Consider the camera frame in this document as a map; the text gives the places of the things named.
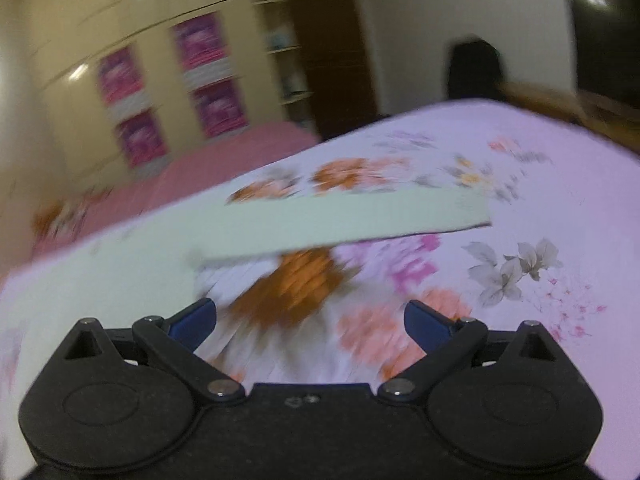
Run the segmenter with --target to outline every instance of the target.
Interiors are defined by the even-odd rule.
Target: screw
[[[415,390],[415,384],[409,379],[391,379],[382,385],[385,393],[396,397],[408,395]]]
[[[217,397],[229,397],[232,396],[240,389],[240,384],[231,379],[217,379],[211,381],[207,385],[209,393],[214,394]]]
[[[290,408],[299,408],[302,406],[302,399],[300,399],[300,397],[289,397],[289,399],[286,399],[284,403]]]

